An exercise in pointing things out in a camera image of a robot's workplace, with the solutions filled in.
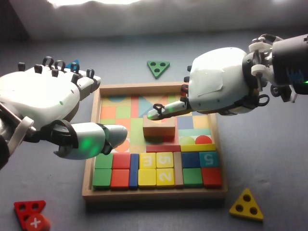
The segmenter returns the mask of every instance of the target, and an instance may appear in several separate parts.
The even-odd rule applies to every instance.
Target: wooden frame
[[[151,84],[120,84],[101,85],[94,93],[91,122],[99,122],[101,112],[101,98],[106,95],[129,95],[129,94],[159,94],[159,93],[179,93],[182,82],[171,83],[151,83]],[[127,201],[142,199],[208,199],[224,198],[228,190],[227,180],[224,171],[223,159],[219,143],[216,115],[209,115],[212,142],[216,144],[216,151],[220,157],[220,168],[223,178],[221,189],[205,188],[184,188],[184,189],[138,189],[136,191],[93,191],[92,177],[94,171],[95,158],[87,159],[84,179],[82,184],[82,196],[86,201]]]

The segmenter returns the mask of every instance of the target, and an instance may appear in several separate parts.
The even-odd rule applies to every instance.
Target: bright light
[[[91,0],[47,0],[55,7],[83,4]],[[94,0],[104,4],[131,4],[140,0]]]

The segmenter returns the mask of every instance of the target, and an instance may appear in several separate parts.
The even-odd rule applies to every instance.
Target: hole
[[[255,208],[255,207],[251,207],[249,212],[252,214],[252,215],[256,215],[258,213],[258,210]]]
[[[29,215],[24,216],[24,221],[26,221],[29,218]]]
[[[24,204],[19,205],[19,210],[24,211],[26,209],[26,206]]]
[[[236,205],[235,207],[236,211],[238,212],[242,212],[244,210],[243,206],[242,205]]]
[[[39,208],[38,203],[34,203],[34,204],[32,205],[32,209],[33,209],[33,210],[37,210],[38,208]]]
[[[243,200],[246,201],[246,202],[250,202],[250,200],[251,200],[250,195],[247,195],[247,194],[244,195],[244,196],[243,196]]]

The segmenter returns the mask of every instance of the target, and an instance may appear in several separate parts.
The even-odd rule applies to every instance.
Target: red triangle block
[[[15,212],[23,230],[26,230],[26,220],[32,214],[40,213],[45,205],[45,201],[19,201],[14,203]]]

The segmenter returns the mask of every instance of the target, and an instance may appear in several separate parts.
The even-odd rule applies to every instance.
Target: red rectangular block
[[[114,153],[112,169],[130,169],[130,154]]]
[[[129,169],[112,169],[111,189],[128,189]]]
[[[147,145],[147,153],[180,152],[180,145]]]
[[[221,188],[222,179],[219,167],[203,167],[202,180],[205,188]]]

